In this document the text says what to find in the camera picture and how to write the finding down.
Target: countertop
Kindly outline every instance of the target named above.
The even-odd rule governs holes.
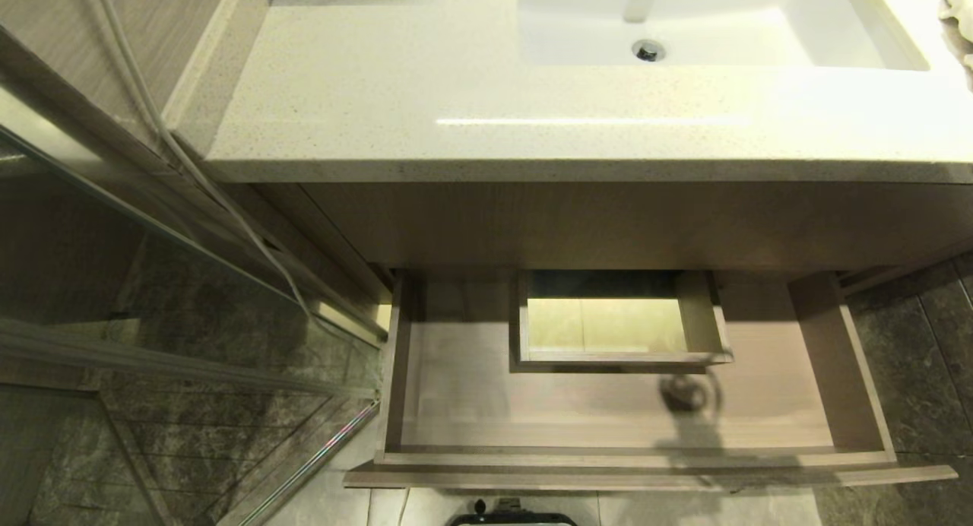
[[[206,166],[233,182],[973,182],[973,50],[928,71],[532,65],[517,0],[274,0]]]

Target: white hose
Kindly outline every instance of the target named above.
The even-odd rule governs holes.
[[[152,94],[149,93],[149,87],[145,84],[145,78],[142,77],[142,72],[138,68],[138,63],[135,61],[135,55],[132,54],[132,45],[128,43],[128,38],[125,37],[125,31],[122,29],[122,23],[121,20],[119,20],[118,12],[115,10],[115,5],[112,3],[112,0],[100,1],[101,6],[105,11],[105,16],[108,17],[108,25],[111,28],[112,35],[115,37],[115,42],[118,44],[119,51],[122,52],[122,58],[125,60],[125,67],[128,69],[128,73],[132,76],[132,81],[135,82],[135,89],[138,92],[139,100],[142,101],[146,111],[149,114],[149,117],[152,119],[152,124],[155,125],[156,132],[159,132],[159,136],[163,139],[163,142],[166,142],[166,146],[168,146],[173,154],[177,156],[179,161],[182,163],[185,169],[189,171],[190,175],[195,181],[197,181],[199,186],[201,186],[202,189],[212,196],[212,198],[216,200],[221,207],[230,212],[230,215],[232,215],[233,219],[236,220],[236,223],[240,225],[240,228],[243,228],[244,232],[246,232],[246,235],[250,238],[250,241],[257,246],[257,249],[260,249],[260,252],[263,253],[268,262],[270,262],[271,265],[274,266],[278,272],[280,272],[281,276],[284,277],[284,280],[287,281],[288,287],[291,287],[291,293],[294,295],[294,299],[298,302],[298,305],[301,306],[301,309],[305,315],[307,315],[307,318],[309,318],[314,325],[319,325],[320,328],[328,331],[327,325],[324,324],[324,322],[321,321],[317,315],[314,315],[314,312],[312,312],[309,306],[307,306],[307,302],[305,301],[305,298],[303,298],[301,290],[299,290],[295,283],[294,277],[291,276],[287,268],[285,268],[284,265],[274,257],[274,253],[272,253],[271,250],[264,245],[263,238],[257,235],[257,232],[250,227],[250,224],[247,223],[243,215],[240,214],[236,207],[233,206],[233,202],[230,201],[223,191],[220,190],[212,182],[212,180],[210,180],[209,177],[198,168],[197,163],[192,162],[190,156],[185,152],[185,150],[182,149],[182,146],[179,145],[179,142],[176,141],[173,134],[171,134],[170,130],[168,130],[166,121],[163,121],[163,115],[161,115],[159,108],[156,107],[155,100],[152,100]],[[365,353],[365,350],[359,349],[356,345],[358,341],[357,338],[352,337],[350,341],[356,350],[361,353]]]

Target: vanity cabinet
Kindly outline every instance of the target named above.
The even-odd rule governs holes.
[[[397,277],[382,437],[348,486],[740,490],[956,476],[897,465],[837,273],[963,246],[973,187],[262,186],[278,203],[300,198],[296,223],[326,220]],[[691,371],[520,361],[518,273],[619,269],[708,274],[727,360]]]

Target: sink basin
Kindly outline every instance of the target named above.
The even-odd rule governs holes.
[[[518,27],[539,65],[928,69],[883,0],[518,0]]]

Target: wooden drawer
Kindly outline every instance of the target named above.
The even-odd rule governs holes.
[[[942,480],[897,467],[833,274],[716,274],[733,363],[522,372],[513,274],[398,281],[374,463],[355,487],[739,489]]]
[[[534,366],[730,363],[726,321],[705,271],[525,271],[512,344]]]

